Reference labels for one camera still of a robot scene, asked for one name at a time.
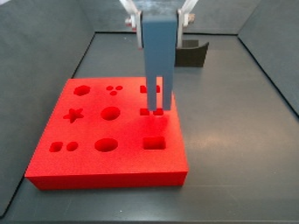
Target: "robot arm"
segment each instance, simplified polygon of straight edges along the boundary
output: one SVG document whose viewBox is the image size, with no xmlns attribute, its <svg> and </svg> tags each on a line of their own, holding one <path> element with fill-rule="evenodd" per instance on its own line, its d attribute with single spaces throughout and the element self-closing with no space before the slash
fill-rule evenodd
<svg viewBox="0 0 299 224">
<path fill-rule="evenodd" d="M 197 0 L 186 0 L 177 15 L 146 16 L 132 0 L 118 0 L 129 18 L 125 24 L 136 31 L 137 47 L 144 49 L 146 107 L 156 110 L 156 77 L 162 76 L 162 110 L 172 105 L 174 48 L 182 47 L 182 27 L 193 21 L 189 14 Z"/>
</svg>

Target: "red foam block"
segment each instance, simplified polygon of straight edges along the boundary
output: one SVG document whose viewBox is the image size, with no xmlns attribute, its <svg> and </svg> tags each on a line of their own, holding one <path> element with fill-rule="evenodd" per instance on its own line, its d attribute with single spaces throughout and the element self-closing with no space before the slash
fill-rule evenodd
<svg viewBox="0 0 299 224">
<path fill-rule="evenodd" d="M 67 80 L 23 175 L 38 189 L 182 185 L 174 100 L 148 111 L 144 85 L 141 77 Z"/>
</svg>

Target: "gray table surface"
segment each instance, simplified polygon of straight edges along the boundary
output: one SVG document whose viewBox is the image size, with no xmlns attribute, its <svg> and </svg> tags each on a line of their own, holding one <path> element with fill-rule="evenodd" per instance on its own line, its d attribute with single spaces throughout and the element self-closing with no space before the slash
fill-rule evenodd
<svg viewBox="0 0 299 224">
<path fill-rule="evenodd" d="M 204 68 L 176 68 L 189 163 L 182 187 L 38 191 L 22 181 L 2 221 L 299 221 L 299 123 L 234 36 L 209 41 Z M 130 34 L 98 34 L 75 77 L 142 76 Z"/>
</svg>

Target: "circular hole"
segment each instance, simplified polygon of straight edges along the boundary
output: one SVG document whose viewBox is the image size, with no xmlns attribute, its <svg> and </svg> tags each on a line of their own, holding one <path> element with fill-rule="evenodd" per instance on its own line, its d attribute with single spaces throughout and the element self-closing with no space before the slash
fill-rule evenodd
<svg viewBox="0 0 299 224">
<path fill-rule="evenodd" d="M 61 150 L 62 142 L 54 142 L 50 144 L 50 152 L 57 152 Z"/>
<path fill-rule="evenodd" d="M 115 95 L 117 94 L 117 91 L 111 91 L 109 94 L 110 95 Z"/>
<path fill-rule="evenodd" d="M 115 90 L 121 90 L 122 89 L 122 87 L 121 86 L 115 86 Z"/>
<path fill-rule="evenodd" d="M 70 142 L 66 145 L 66 151 L 74 151 L 78 148 L 78 144 L 75 142 Z"/>
<path fill-rule="evenodd" d="M 111 87 L 111 86 L 107 86 L 107 87 L 106 87 L 106 90 L 107 90 L 107 91 L 109 91 L 109 90 L 111 90 L 111 89 L 113 89 L 113 87 Z"/>
<path fill-rule="evenodd" d="M 115 107 L 103 108 L 99 112 L 101 118 L 105 119 L 106 121 L 111 121 L 117 119 L 118 115 L 120 115 L 120 110 Z"/>
<path fill-rule="evenodd" d="M 101 138 L 94 143 L 94 148 L 97 151 L 107 152 L 117 147 L 117 140 L 113 138 Z"/>
</svg>

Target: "star-shaped hole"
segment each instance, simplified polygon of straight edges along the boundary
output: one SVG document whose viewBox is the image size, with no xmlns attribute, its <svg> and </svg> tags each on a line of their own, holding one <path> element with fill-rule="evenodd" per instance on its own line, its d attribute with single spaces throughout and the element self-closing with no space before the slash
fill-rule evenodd
<svg viewBox="0 0 299 224">
<path fill-rule="evenodd" d="M 83 115 L 81 114 L 82 108 L 78 109 L 69 109 L 69 113 L 62 117 L 62 119 L 69 119 L 69 123 L 73 123 L 77 118 L 82 118 Z"/>
</svg>

